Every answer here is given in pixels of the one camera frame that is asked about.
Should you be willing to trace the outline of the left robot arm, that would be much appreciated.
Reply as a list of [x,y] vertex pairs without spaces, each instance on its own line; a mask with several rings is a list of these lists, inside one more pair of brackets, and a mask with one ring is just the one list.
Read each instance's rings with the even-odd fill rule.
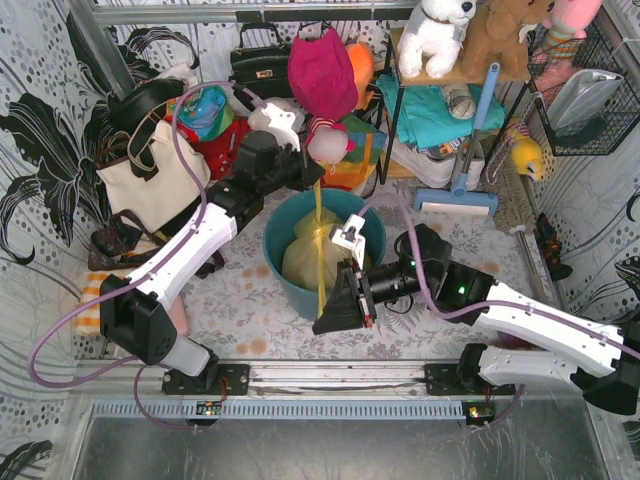
[[179,333],[168,310],[205,262],[262,211],[267,195],[302,191],[323,173],[302,152],[297,133],[247,134],[230,177],[206,189],[204,203],[182,229],[129,276],[102,282],[102,335],[144,364],[165,367],[168,395],[224,394],[228,382],[218,356]]

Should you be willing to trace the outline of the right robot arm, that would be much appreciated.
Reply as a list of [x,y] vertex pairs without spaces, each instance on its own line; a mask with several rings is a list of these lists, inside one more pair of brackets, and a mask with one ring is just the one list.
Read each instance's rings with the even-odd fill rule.
[[465,346],[454,382],[473,392],[503,385],[567,386],[589,404],[633,415],[639,400],[639,324],[621,326],[573,316],[533,300],[493,276],[456,262],[452,246],[418,225],[394,243],[394,263],[369,271],[354,260],[338,265],[335,286],[314,322],[316,335],[370,328],[376,307],[418,294],[423,275],[442,319],[505,333],[531,344],[517,351]]

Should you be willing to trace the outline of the yellow translucent trash bag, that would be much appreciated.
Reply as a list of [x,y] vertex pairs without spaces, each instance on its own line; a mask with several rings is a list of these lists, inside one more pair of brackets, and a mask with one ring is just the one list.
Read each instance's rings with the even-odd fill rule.
[[288,246],[282,262],[281,274],[292,284],[305,290],[316,290],[317,317],[334,288],[337,264],[352,257],[349,250],[331,242],[334,226],[342,226],[339,217],[322,205],[322,188],[316,184],[315,207],[294,226],[295,240]]

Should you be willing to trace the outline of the teal plastic trash bin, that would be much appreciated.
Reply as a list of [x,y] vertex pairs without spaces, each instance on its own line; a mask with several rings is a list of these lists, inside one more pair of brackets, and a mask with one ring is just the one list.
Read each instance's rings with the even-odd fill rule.
[[[322,205],[334,212],[344,223],[351,214],[360,211],[365,200],[344,190],[323,189]],[[315,207],[312,191],[298,193],[283,201],[268,217],[263,233],[263,250],[267,264],[279,281],[289,305],[304,319],[317,319],[318,295],[316,290],[305,290],[289,282],[282,274],[285,251],[295,240],[294,226]],[[365,214],[361,230],[366,238],[367,270],[382,264],[387,247],[386,230],[377,212],[370,208]]]

